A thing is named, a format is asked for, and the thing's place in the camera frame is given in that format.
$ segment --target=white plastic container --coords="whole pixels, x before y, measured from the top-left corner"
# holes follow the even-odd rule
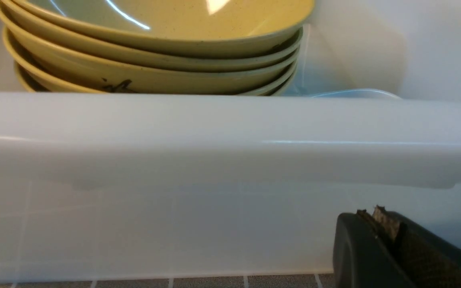
[[[0,40],[0,282],[329,272],[376,204],[461,248],[461,2],[320,0],[306,32],[288,95],[404,100],[18,93]]]

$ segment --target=bowl rim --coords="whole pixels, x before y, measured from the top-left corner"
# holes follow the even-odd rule
[[[62,80],[58,77],[55,77],[46,71],[43,71],[42,69],[36,67],[35,65],[31,64],[26,60],[23,56],[21,56],[18,51],[16,51],[15,47],[12,45],[10,38],[13,37],[11,35],[11,31],[5,26],[2,30],[2,40],[3,40],[3,45],[5,46],[6,50],[12,58],[14,59],[15,62],[17,62],[22,68],[24,68],[26,71],[29,71],[33,75],[40,77],[48,82],[51,82],[53,84],[56,84],[58,86],[66,87],[66,86],[74,86],[74,87],[79,87],[80,90],[84,91],[85,93],[106,93],[105,91],[99,91],[95,89],[91,89],[88,87],[84,87],[78,84],[74,84],[71,82],[68,82],[66,80]]]
[[[12,56],[12,58],[14,60],[14,66],[18,66],[18,67],[20,67],[20,69],[25,70],[27,73],[31,73],[31,74],[35,75],[36,77],[39,77],[41,79],[44,79],[45,81],[51,82],[52,84],[56,84],[57,86],[74,87],[76,90],[79,90],[79,92],[77,92],[77,93],[107,93],[106,91],[95,90],[95,89],[88,88],[88,87],[85,87],[85,86],[82,86],[82,85],[78,85],[78,84],[68,82],[66,80],[62,80],[60,78],[57,78],[57,77],[47,73],[46,71],[42,70],[41,68],[35,66],[34,64],[32,64],[28,60],[26,60],[26,58],[24,58],[24,56],[22,56],[15,49],[14,45],[11,43],[11,40],[10,40],[11,38],[15,38],[15,36],[13,36],[10,29],[5,26],[3,28],[3,30],[2,30],[2,40],[3,40],[3,44],[4,44],[5,48],[6,48],[6,50],[10,53],[10,55]],[[247,91],[245,93],[236,94],[236,95],[229,95],[229,96],[262,96],[262,95],[249,95],[249,93],[256,93],[257,91],[260,91],[260,90],[263,90],[263,89],[268,91],[268,89],[271,90],[271,89],[274,89],[274,88],[277,88],[277,87],[280,90],[285,86],[286,83],[291,83],[292,82],[292,80],[294,79],[294,74],[296,73],[297,66],[298,66],[298,63],[296,63],[296,62],[292,63],[291,66],[289,67],[289,69],[281,77],[279,77],[277,80],[275,80],[275,81],[273,81],[273,82],[271,82],[271,83],[269,83],[269,84],[267,84],[265,86],[262,86],[260,88],[254,89],[254,90]],[[274,85],[273,84],[274,82],[277,82],[278,80],[282,79],[286,75],[289,75],[289,77],[286,80],[284,80],[283,82],[281,82],[280,84],[278,84],[278,85],[276,85],[274,87],[268,88],[268,86]]]
[[[269,96],[272,96],[272,97],[284,96],[284,95],[282,95],[282,93],[287,91],[287,88],[289,88],[289,86],[293,83],[293,81],[295,80],[295,77],[296,77],[296,71],[294,71],[293,74],[289,78],[287,78],[287,80],[285,80],[285,82],[280,84],[278,86],[278,89],[276,91],[274,91],[273,93],[271,93],[271,95],[269,95]]]
[[[265,33],[265,34],[256,35],[256,36],[252,35],[252,36],[246,36],[246,37],[240,37],[240,38],[229,38],[229,39],[223,39],[223,40],[222,39],[220,39],[220,40],[216,40],[216,39],[197,39],[197,40],[193,40],[193,39],[183,39],[183,38],[166,38],[166,37],[159,37],[159,36],[149,36],[149,35],[147,35],[145,33],[137,33],[137,32],[119,30],[119,29],[116,29],[116,28],[105,27],[105,26],[101,26],[101,25],[92,24],[92,23],[89,23],[89,22],[69,18],[69,17],[63,16],[63,15],[60,15],[58,13],[54,13],[53,11],[49,11],[47,9],[39,7],[39,6],[29,2],[28,0],[13,0],[13,1],[16,2],[18,5],[20,5],[21,7],[24,7],[25,9],[28,8],[28,9],[31,9],[31,10],[34,10],[34,11],[38,11],[41,14],[48,15],[48,17],[50,17],[50,18],[55,18],[55,19],[60,20],[62,22],[71,22],[72,24],[75,24],[76,26],[85,27],[85,28],[88,28],[90,30],[98,30],[98,31],[103,32],[105,34],[121,35],[121,36],[125,36],[127,38],[144,38],[144,39],[148,39],[148,40],[157,40],[157,41],[163,41],[163,42],[177,42],[177,43],[182,42],[182,43],[186,43],[186,44],[195,44],[195,43],[228,44],[229,42],[243,42],[243,41],[246,41],[246,40],[253,40],[255,42],[255,41],[258,41],[258,40],[265,40],[265,39],[269,39],[269,38],[274,38],[275,36],[277,36],[279,34],[282,34],[283,32],[287,32],[287,31],[293,29],[294,27],[301,26],[311,16],[311,14],[312,14],[312,12],[314,11],[314,8],[315,8],[315,0],[306,0],[306,1],[308,1],[310,3],[310,8],[307,9],[307,11],[305,11],[302,18],[300,18],[300,20],[298,22],[296,22],[295,24],[293,24],[291,26],[285,27],[284,29],[280,29],[280,30],[273,31],[273,32],[270,32],[270,33]]]
[[[280,63],[264,67],[264,68],[259,68],[259,69],[253,69],[253,70],[246,70],[246,71],[237,71],[237,72],[187,72],[187,71],[174,71],[174,70],[165,70],[165,69],[157,69],[157,68],[151,68],[151,67],[145,67],[145,66],[139,66],[135,64],[127,64],[124,62],[118,62],[114,60],[109,60],[93,55],[89,55],[86,53],[82,53],[79,51],[75,51],[63,46],[60,46],[58,44],[54,44],[52,42],[49,42],[45,39],[42,39],[32,33],[29,33],[22,27],[20,27],[18,24],[15,24],[12,19],[10,19],[6,13],[2,10],[3,8],[0,5],[0,19],[3,21],[3,23],[7,26],[7,28],[12,32],[12,34],[20,34],[21,36],[25,38],[29,38],[33,42],[38,42],[42,46],[46,46],[52,50],[56,51],[62,51],[62,53],[69,54],[70,56],[80,58],[85,61],[90,61],[90,62],[97,62],[99,64],[106,64],[111,67],[119,67],[119,69],[126,69],[126,70],[139,70],[139,71],[149,71],[153,73],[158,73],[158,74],[175,74],[178,76],[192,76],[192,77],[204,77],[206,76],[207,78],[225,78],[225,77],[246,77],[246,76],[254,76],[254,75],[261,75],[264,73],[269,73],[272,71],[276,71],[277,69],[281,69],[283,67],[287,67],[289,64],[292,62],[296,61],[298,58],[298,55],[300,53],[300,47],[297,47],[294,52],[290,54],[290,56],[283,60]]]
[[[274,90],[275,88],[282,86],[282,84],[284,84],[296,72],[297,65],[298,63],[295,61],[291,65],[289,65],[289,67],[285,69],[284,73],[282,73],[280,77],[273,80],[272,82],[262,87],[259,87],[259,88],[256,88],[256,89],[244,92],[244,93],[239,93],[237,95],[238,96],[268,96],[268,95],[261,95],[260,93],[266,93],[268,91]]]
[[[104,46],[104,47],[116,49],[116,50],[118,49],[118,50],[121,50],[122,53],[128,53],[128,52],[140,53],[142,55],[146,55],[147,57],[150,56],[151,58],[161,58],[162,60],[166,62],[177,62],[177,61],[190,62],[190,65],[194,65],[194,66],[196,65],[232,66],[232,65],[239,65],[239,64],[244,64],[248,62],[263,62],[263,61],[267,62],[269,60],[280,59],[282,57],[286,57],[287,55],[291,54],[296,49],[296,47],[298,47],[304,35],[303,27],[301,27],[295,32],[295,34],[291,38],[289,38],[284,43],[280,44],[280,45],[283,45],[286,42],[292,42],[289,46],[286,46],[284,49],[276,51],[275,53],[271,53],[267,55],[247,57],[247,58],[236,58],[236,59],[183,57],[183,56],[155,53],[152,51],[136,49],[132,47],[123,46],[120,44],[111,43],[105,40],[92,38],[90,36],[83,35],[81,33],[77,33],[75,31],[71,31],[64,27],[58,26],[57,24],[48,22],[47,20],[44,20],[40,18],[39,16],[27,11],[25,8],[19,6],[18,4],[14,2],[14,0],[0,0],[0,2],[4,6],[6,6],[7,9],[21,15],[24,18],[27,18],[29,21],[36,22],[36,24],[41,24],[43,27],[46,27],[48,30],[49,29],[57,30],[60,33],[66,34],[66,36],[69,36],[69,38],[71,39],[81,38],[83,41],[86,41],[89,44],[93,44],[97,46]]]
[[[17,80],[24,87],[24,89],[26,89],[26,91],[28,91],[28,92],[37,92],[33,87],[31,87],[31,85],[26,80],[26,78],[31,78],[31,76],[28,75],[28,77],[26,77],[26,75],[25,75],[26,70],[22,66],[20,66],[17,63],[17,61],[15,61],[15,60],[13,62],[13,71],[14,71],[15,75],[17,76]]]

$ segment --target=stack of bowls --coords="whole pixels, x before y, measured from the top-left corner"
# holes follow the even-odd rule
[[[0,0],[31,91],[278,95],[315,0]]]

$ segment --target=grout line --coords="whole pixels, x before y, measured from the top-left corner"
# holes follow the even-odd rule
[[[249,277],[247,275],[243,276],[243,287],[249,288]]]
[[[22,246],[24,246],[24,236],[26,235],[26,227],[28,226],[28,210],[30,208],[31,202],[31,191],[33,190],[33,182],[28,183],[28,191],[26,192],[26,204],[24,206],[24,215],[22,216],[21,226],[20,226],[20,234],[19,234],[19,242],[17,246],[17,256],[16,262],[17,267],[15,268],[15,277],[16,279],[20,279],[20,261],[22,258]]]
[[[102,197],[103,192],[97,191],[97,201],[95,208],[95,228],[92,243],[92,269],[93,279],[97,283],[97,277],[99,277],[99,239],[100,239],[100,225],[101,225],[101,214],[102,214]]]
[[[238,182],[238,194],[239,194],[239,207],[238,207],[238,214],[239,214],[239,248],[241,252],[240,260],[241,265],[244,268],[243,270],[246,271],[248,267],[248,259],[245,253],[245,196],[243,195],[243,183]],[[248,283],[249,279],[245,275],[245,283]]]
[[[175,231],[175,224],[176,224],[176,210],[177,210],[177,197],[176,195],[171,196],[172,204],[170,204],[170,247],[169,255],[168,255],[168,272],[170,276],[174,272],[174,254],[177,250],[176,244],[174,239],[176,239],[177,232]]]
[[[324,288],[323,284],[321,283],[320,276],[318,274],[314,274],[314,277],[316,278],[316,283],[318,283],[318,288]]]

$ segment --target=bowl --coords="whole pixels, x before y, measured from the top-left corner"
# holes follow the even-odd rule
[[[2,40],[5,48],[14,58],[22,70],[26,71],[27,75],[33,79],[34,82],[39,83],[49,91],[53,92],[74,92],[74,93],[105,93],[95,89],[83,87],[81,85],[72,84],[68,81],[57,78],[48,71],[46,71],[32,55],[15,39],[8,29],[3,29]],[[296,71],[296,64],[291,66],[280,76],[277,80],[261,87],[242,93],[241,95],[270,95],[273,91],[277,90],[285,80],[287,80]]]
[[[35,36],[15,24],[0,6],[0,19],[51,74],[107,92],[156,94],[239,94],[269,84],[295,62],[299,49],[270,67],[241,72],[184,72],[116,62],[71,50]]]
[[[55,44],[101,58],[140,66],[192,72],[235,72],[268,67],[282,62],[302,40],[303,30],[281,44],[273,53],[244,59],[199,59],[171,56],[112,44],[51,24],[26,11],[12,0],[1,0],[12,18],[28,32]]]
[[[286,82],[289,78],[291,78],[294,73],[296,72],[297,63],[291,64],[289,68],[285,71],[285,73],[280,76],[277,80],[267,84],[261,88],[254,89],[245,93],[241,93],[239,95],[248,95],[248,96],[271,96],[278,88],[280,88],[284,82]]]
[[[54,92],[79,92],[79,93],[103,93],[95,89],[86,88],[50,75],[38,64],[31,54],[26,51],[11,35],[8,29],[3,29],[3,44],[12,58],[27,71],[27,74],[49,91]]]
[[[17,76],[17,80],[26,91],[47,92],[47,89],[35,81],[17,62],[13,63],[13,71],[15,72],[15,76]]]
[[[14,0],[71,31],[127,47],[198,58],[269,54],[315,0]]]
[[[289,79],[284,82],[282,85],[280,85],[279,87],[277,87],[271,94],[270,96],[282,96],[282,94],[284,94],[284,92],[289,88],[289,86],[291,86],[291,84],[293,83],[293,81],[295,80],[295,76],[296,76],[296,71],[291,75],[291,77],[289,77]]]

